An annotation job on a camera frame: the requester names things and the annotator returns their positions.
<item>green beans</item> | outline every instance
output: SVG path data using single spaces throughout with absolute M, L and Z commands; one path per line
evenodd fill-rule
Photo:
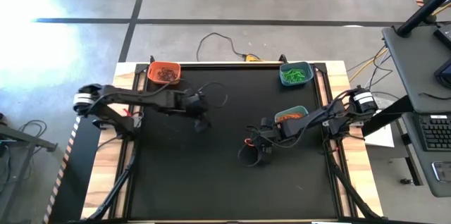
M 298 83 L 305 80 L 305 72 L 302 69 L 290 69 L 282 72 L 283 79 L 289 83 Z

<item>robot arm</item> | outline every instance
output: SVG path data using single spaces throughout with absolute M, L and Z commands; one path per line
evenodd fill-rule
M 133 133 L 134 120 L 119 115 L 108 104 L 148 106 L 168 115 L 194 118 L 197 131 L 207 128 L 209 122 L 204 114 L 208 111 L 208 104 L 202 92 L 167 90 L 167 86 L 155 92 L 139 92 L 111 85 L 86 85 L 75 95 L 73 109 L 79 116 L 97 116 L 103 123 L 114 126 L 119 135 Z
M 349 105 L 342 102 L 349 97 Z M 369 120 L 378 110 L 370 91 L 357 86 L 356 89 L 347 90 L 339 94 L 332 102 L 301 118 L 284 120 L 279 123 L 268 122 L 263 118 L 259 129 L 251 127 L 251 137 L 245 140 L 245 145 L 238 152 L 238 158 L 246 166 L 255 166 L 267 161 L 272 147 L 290 148 L 296 145 L 305 130 L 323 124 L 328 127 L 328 138 L 340 140 L 344 132 L 349 132 L 349 126 L 355 122 Z M 330 145 L 325 148 L 327 163 L 330 171 L 336 175 L 345 187 L 353 202 L 359 207 L 366 218 L 382 220 L 374 213 L 353 188 L 346 175 L 336 163 Z
M 349 97 L 348 106 L 343 99 Z M 274 123 L 263 118 L 259 129 L 251 127 L 252 136 L 247 142 L 256 147 L 290 148 L 302 139 L 305 130 L 318 124 L 328 127 L 329 138 L 334 138 L 343 131 L 349 131 L 354 122 L 369 120 L 378 110 L 370 91 L 357 86 L 338 95 L 332 102 L 301 118 L 287 119 Z

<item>keyboard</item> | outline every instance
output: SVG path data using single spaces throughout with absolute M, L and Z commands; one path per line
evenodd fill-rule
M 425 151 L 451 151 L 451 119 L 447 116 L 419 116 Z

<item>gray floor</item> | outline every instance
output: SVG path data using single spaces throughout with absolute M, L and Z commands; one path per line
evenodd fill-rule
M 73 94 L 84 84 L 112 81 L 128 25 L 25 23 L 30 18 L 129 18 L 135 0 L 3 0 L 10 21 L 0 32 L 0 112 L 11 127 L 42 119 L 49 130 L 42 137 L 59 143 L 59 150 L 35 157 L 33 176 L 24 181 L 22 204 L 12 220 L 40 223 L 49 200 L 63 149 L 75 120 Z M 403 21 L 417 6 L 414 0 L 143 0 L 140 18 Z M 451 19 L 451 10 L 439 19 Z M 240 52 L 267 60 L 285 54 L 289 60 L 344 60 L 351 67 L 374 56 L 383 46 L 379 27 L 281 27 L 213 25 L 138 25 L 127 61 L 195 61 L 200 39 L 210 32 L 233 38 Z M 238 60 L 229 43 L 206 40 L 202 61 Z M 389 59 L 384 66 L 393 68 Z M 373 67 L 353 82 L 365 85 Z M 373 90 L 401 97 L 396 73 Z M 373 172 L 385 215 L 400 220 L 450 223 L 451 200 L 436 199 L 427 187 L 397 184 L 407 167 L 373 161 Z

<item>yellow cable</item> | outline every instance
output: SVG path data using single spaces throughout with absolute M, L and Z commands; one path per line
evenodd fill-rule
M 448 3 L 448 5 L 446 5 L 446 6 L 444 6 L 444 7 L 441 7 L 441 8 L 439 8 L 439 9 L 435 10 L 435 11 L 432 13 L 432 15 L 438 15 L 441 11 L 445 10 L 446 8 L 448 8 L 448 7 L 450 7 L 450 6 L 451 6 L 451 3 Z
M 387 48 L 382 49 L 382 51 L 380 51 L 373 59 L 371 59 L 370 61 L 366 62 L 350 79 L 350 82 L 355 79 L 358 74 L 360 74 L 360 72 L 362 72 L 365 67 L 367 67 L 369 64 L 373 63 L 373 61 L 375 61 L 378 57 L 382 56 L 383 54 L 385 54 L 388 51 Z

